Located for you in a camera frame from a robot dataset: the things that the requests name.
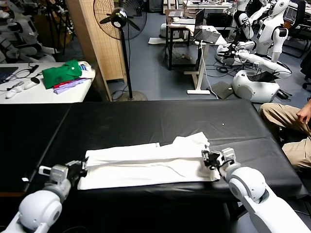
black tablecloth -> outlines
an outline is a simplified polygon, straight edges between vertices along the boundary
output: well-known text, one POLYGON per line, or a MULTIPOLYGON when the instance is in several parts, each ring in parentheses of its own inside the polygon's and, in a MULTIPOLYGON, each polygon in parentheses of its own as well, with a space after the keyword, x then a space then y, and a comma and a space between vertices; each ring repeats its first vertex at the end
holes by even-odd
POLYGON ((70 104, 0 105, 0 192, 25 192, 70 104))
MULTIPOLYGON (((203 132, 212 150, 234 148, 243 166, 261 171, 281 197, 306 194, 283 151, 246 100, 181 100, 73 104, 42 165, 82 159, 87 150, 159 142, 203 132)), ((36 176, 34 183, 42 179, 36 176)), ((225 181, 78 191, 89 200, 232 199, 225 181)))

standing fan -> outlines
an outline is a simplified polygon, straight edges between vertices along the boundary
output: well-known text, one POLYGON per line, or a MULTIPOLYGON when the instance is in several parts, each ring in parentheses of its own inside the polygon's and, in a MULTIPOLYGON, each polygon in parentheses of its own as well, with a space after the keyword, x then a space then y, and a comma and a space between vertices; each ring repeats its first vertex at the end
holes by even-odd
POLYGON ((143 93, 132 91, 125 45, 126 39, 130 40, 141 33, 146 25, 147 13, 142 10, 139 0, 95 0, 93 10, 100 28, 108 36, 121 40, 122 43, 128 93, 121 95, 118 101, 147 100, 143 93))

red cloth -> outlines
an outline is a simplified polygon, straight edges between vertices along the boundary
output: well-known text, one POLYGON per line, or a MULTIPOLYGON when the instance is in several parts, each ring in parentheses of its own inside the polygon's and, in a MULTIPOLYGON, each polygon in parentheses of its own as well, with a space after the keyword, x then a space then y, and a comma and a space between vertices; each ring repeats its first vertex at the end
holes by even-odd
POLYGON ((59 86, 67 84, 67 83, 70 83, 70 82, 71 82, 71 80, 70 81, 65 81, 65 82, 62 82, 62 83, 59 83, 59 84, 56 84, 56 85, 54 85, 54 88, 58 88, 59 86))

person's hand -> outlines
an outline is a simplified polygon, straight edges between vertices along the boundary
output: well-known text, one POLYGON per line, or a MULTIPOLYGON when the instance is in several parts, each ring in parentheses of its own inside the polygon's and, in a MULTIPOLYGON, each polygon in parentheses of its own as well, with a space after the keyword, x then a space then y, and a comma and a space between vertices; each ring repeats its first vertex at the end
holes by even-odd
POLYGON ((304 106, 302 109, 300 109, 297 113, 296 113, 299 121, 302 124, 308 124, 310 118, 311 118, 311 105, 307 104, 306 106, 304 106))

white table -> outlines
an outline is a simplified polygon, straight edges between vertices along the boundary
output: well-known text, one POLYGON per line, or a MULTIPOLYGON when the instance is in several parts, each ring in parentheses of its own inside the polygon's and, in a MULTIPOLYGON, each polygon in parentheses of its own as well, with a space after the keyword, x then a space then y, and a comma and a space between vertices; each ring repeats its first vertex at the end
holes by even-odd
POLYGON ((207 9, 207 10, 223 10, 225 11, 229 7, 232 6, 231 3, 225 2, 223 4, 197 4, 197 3, 192 3, 192 0, 183 0, 183 5, 184 8, 186 9, 207 9))
MULTIPOLYGON (((51 67, 60 67, 62 62, 55 62, 55 63, 31 63, 31 66, 39 65, 37 70, 29 75, 29 77, 34 77, 36 74, 40 73, 44 69, 48 69, 51 67)), ((16 63, 16 64, 0 64, 1 67, 18 67, 18 70, 14 73, 22 69, 27 69, 28 63, 16 63)), ((17 76, 23 77, 27 75, 29 72, 21 72, 17 76)), ((43 76, 40 75, 37 77, 40 80, 40 84, 34 86, 28 90, 23 90, 20 93, 17 93, 10 99, 6 99, 5 95, 6 92, 0 92, 0 104, 10 104, 10 103, 75 103, 75 102, 82 102, 85 98, 93 79, 89 79, 84 81, 81 84, 67 90, 61 94, 56 94, 53 92, 53 88, 46 89, 43 83, 43 76)), ((17 84, 20 81, 27 82, 29 78, 17 79, 11 82, 0 84, 0 90, 6 90, 8 87, 12 87, 13 85, 17 84)))
MULTIPOLYGON (((191 33, 194 32, 194 25, 189 25, 189 26, 187 26, 187 28, 190 30, 191 33)), ((215 29, 215 27, 213 27, 213 26, 203 26, 202 29, 210 30, 212 32, 218 32, 215 29)), ((187 90, 187 93, 189 95, 209 95, 210 94, 210 91, 208 91, 208 90, 201 90, 203 75, 204 75, 204 71, 206 68, 203 64, 203 59, 205 61, 205 64, 207 64, 206 61, 207 61, 207 56, 208 56, 208 51, 209 51, 210 45, 217 45, 218 46, 218 45, 225 45, 225 44, 227 44, 227 42, 225 41, 225 39, 221 35, 215 44, 209 44, 209 43, 203 43, 202 44, 204 46, 204 49, 203 49, 203 54, 201 55, 199 71, 185 71, 184 72, 184 74, 189 74, 192 76, 193 83, 194 83, 195 89, 194 90, 187 90)))

